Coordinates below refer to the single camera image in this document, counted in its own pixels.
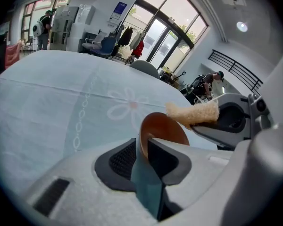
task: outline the tree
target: tree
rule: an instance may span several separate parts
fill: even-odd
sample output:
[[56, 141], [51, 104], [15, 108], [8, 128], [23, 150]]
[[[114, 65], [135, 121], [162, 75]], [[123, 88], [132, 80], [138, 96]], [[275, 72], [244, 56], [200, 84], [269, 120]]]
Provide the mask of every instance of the tree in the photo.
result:
[[[178, 27], [180, 27], [183, 31], [185, 31], [185, 29], [187, 28], [187, 25], [179, 25]], [[177, 39], [177, 36], [170, 31], [169, 34], [174, 38]], [[196, 34], [194, 34], [193, 32], [187, 32], [186, 35], [189, 37], [189, 39], [194, 42], [196, 40]]]
[[129, 15], [132, 15], [133, 13], [136, 13], [136, 7], [135, 6], [133, 6], [131, 8], [131, 10], [129, 11]]

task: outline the red clothing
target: red clothing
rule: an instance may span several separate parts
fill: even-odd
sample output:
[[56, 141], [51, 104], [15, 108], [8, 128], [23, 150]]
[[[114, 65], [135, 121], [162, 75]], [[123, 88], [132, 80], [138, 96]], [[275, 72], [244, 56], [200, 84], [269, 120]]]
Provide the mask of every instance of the red clothing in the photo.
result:
[[141, 56], [143, 50], [143, 41], [140, 41], [140, 43], [137, 45], [136, 49], [133, 50], [132, 54]]

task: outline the black railing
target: black railing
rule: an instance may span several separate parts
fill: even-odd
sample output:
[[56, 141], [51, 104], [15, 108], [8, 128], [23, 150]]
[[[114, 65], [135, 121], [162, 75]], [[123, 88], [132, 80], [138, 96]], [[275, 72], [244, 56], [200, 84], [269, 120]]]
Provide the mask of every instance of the black railing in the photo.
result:
[[252, 71], [245, 68], [242, 64], [214, 49], [208, 59], [220, 65], [221, 67], [224, 67], [228, 72], [236, 76], [243, 84], [247, 86], [247, 88], [251, 90], [251, 92], [260, 95], [258, 89], [263, 84], [262, 80], [260, 80]]

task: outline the brown cup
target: brown cup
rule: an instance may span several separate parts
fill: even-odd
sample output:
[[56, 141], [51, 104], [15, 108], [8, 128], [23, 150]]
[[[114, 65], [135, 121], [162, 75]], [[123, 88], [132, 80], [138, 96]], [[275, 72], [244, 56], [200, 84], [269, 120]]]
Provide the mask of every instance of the brown cup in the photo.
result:
[[164, 113], [154, 112], [145, 117], [140, 128], [140, 150], [148, 159], [148, 139], [163, 140], [190, 145], [181, 126]]

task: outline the flower pattern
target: flower pattern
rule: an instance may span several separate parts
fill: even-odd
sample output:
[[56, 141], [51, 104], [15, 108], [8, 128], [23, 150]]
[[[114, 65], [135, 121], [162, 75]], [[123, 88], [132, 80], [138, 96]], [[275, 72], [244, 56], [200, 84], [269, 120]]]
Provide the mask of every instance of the flower pattern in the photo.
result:
[[149, 103], [149, 98], [146, 96], [135, 98], [135, 93], [131, 88], [125, 88], [124, 91], [124, 95], [115, 90], [108, 91], [108, 96], [112, 97], [119, 104], [111, 107], [107, 111], [107, 116], [111, 120], [118, 121], [130, 114], [131, 124], [133, 128], [139, 132], [142, 120], [148, 114], [153, 112], [149, 108], [143, 106], [143, 104]]

